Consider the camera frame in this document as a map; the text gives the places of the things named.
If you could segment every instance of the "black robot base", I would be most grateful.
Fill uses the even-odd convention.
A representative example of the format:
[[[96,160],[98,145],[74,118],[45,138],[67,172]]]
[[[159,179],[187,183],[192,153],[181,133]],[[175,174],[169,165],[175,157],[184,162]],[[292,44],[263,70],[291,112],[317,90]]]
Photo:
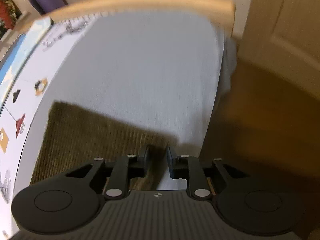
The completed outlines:
[[[12,239],[300,239],[296,195],[221,158],[200,164],[168,147],[170,177],[187,179],[187,190],[129,191],[130,179],[146,175],[151,149],[113,163],[95,158],[25,188],[12,201],[20,227]]]

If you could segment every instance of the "red lamp print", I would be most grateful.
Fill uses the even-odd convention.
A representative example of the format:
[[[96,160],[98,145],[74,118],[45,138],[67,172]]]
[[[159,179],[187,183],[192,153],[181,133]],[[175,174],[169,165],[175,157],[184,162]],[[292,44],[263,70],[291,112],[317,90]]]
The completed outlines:
[[[7,109],[8,113],[11,115],[11,117],[16,121],[16,128],[17,128],[17,131],[16,131],[16,138],[18,138],[18,134],[22,134],[23,131],[24,131],[24,117],[26,114],[23,114],[21,118],[19,119],[15,119],[13,117],[13,115],[9,112],[9,110]]]

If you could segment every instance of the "metal screw head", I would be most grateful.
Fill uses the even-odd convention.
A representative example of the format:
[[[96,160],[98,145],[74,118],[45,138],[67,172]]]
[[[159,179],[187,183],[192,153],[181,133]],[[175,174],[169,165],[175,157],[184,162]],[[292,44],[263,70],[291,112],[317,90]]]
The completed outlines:
[[[204,188],[195,190],[195,195],[198,197],[207,197],[210,195],[210,191]]]
[[[111,188],[111,189],[107,190],[106,194],[109,197],[118,197],[122,194],[122,190],[120,190],[118,188]]]

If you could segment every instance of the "bed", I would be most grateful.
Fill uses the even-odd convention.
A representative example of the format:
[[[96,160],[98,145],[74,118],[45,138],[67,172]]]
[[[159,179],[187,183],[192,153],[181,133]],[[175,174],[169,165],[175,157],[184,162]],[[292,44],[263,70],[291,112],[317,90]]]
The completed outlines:
[[[0,116],[3,237],[18,230],[10,203],[30,183],[53,101],[170,133],[198,156],[236,65],[234,13],[229,0],[89,0],[23,27],[5,59],[21,56]],[[183,187],[168,173],[159,184]]]

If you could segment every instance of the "circular pad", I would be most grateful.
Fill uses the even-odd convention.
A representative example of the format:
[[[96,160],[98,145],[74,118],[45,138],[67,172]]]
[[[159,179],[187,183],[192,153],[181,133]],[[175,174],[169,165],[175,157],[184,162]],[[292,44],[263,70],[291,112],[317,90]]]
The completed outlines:
[[[294,193],[250,177],[231,181],[217,196],[216,207],[229,225],[259,236],[290,231],[304,211]]]
[[[88,185],[64,177],[25,188],[13,199],[11,210],[20,227],[58,234],[87,224],[99,206],[97,194]]]
[[[35,199],[36,207],[46,212],[56,212],[63,210],[67,208],[71,204],[71,202],[71,195],[61,190],[48,190],[42,192]]]

